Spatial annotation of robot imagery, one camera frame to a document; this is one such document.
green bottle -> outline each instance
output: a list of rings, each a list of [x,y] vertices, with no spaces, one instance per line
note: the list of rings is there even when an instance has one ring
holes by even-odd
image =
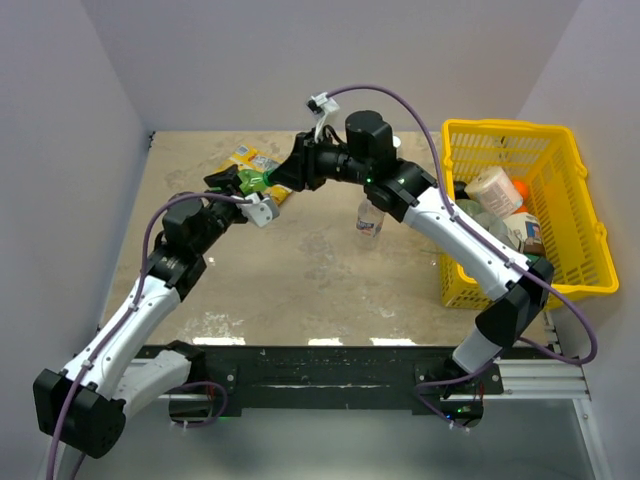
[[[238,177],[242,180],[240,191],[245,195],[256,192],[264,192],[273,184],[269,182],[269,174],[271,171],[258,172],[256,170],[245,169],[238,172]]]

yellow plastic basket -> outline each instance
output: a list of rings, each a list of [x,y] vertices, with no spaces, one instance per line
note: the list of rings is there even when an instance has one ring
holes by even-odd
[[[553,286],[572,300],[614,293],[619,286],[607,245],[607,230],[596,218],[573,134],[566,127],[515,120],[447,120],[442,126],[447,192],[453,181],[470,182],[494,165],[529,187],[525,202],[540,220],[547,258],[555,267]],[[483,309],[478,284],[448,255],[440,261],[442,302]],[[547,308],[561,306],[550,296]]]

wooden table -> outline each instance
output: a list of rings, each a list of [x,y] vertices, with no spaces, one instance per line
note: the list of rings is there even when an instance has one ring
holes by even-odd
[[[160,205],[175,193],[204,190],[202,178],[241,143],[286,158],[294,134],[158,132],[105,318],[131,289],[144,228]],[[402,156],[433,172],[422,136],[398,136]],[[435,140],[440,144],[439,136]],[[387,216],[376,248],[362,249],[355,237],[362,198],[357,186],[328,182],[316,192],[292,194],[280,217],[264,229],[232,226],[207,253],[209,268],[200,282],[149,343],[306,345],[332,339],[371,345],[371,339],[404,339],[458,344],[477,312],[441,305],[437,247]],[[544,341],[541,322],[536,320],[527,334]]]

clear plastic bottle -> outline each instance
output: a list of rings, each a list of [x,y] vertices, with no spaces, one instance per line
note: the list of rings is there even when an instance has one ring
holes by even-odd
[[[356,220],[356,231],[360,246],[373,248],[377,244],[382,223],[384,222],[384,215],[382,210],[374,207],[366,198],[360,202],[358,219]]]

yellow snack bag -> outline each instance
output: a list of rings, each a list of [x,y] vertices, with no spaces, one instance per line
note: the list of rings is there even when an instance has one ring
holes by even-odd
[[[264,172],[266,170],[273,170],[274,168],[279,167],[280,163],[280,161],[264,152],[261,152],[257,148],[244,144],[238,146],[236,151],[233,152],[228,159],[222,162],[220,168],[218,168],[214,173],[226,170],[234,164],[238,165],[238,169],[240,170],[249,168],[258,172]],[[271,196],[271,198],[276,202],[276,205],[280,205],[284,202],[284,199],[291,194],[291,192],[292,190],[290,188],[275,185],[267,188],[264,193],[265,195]]]

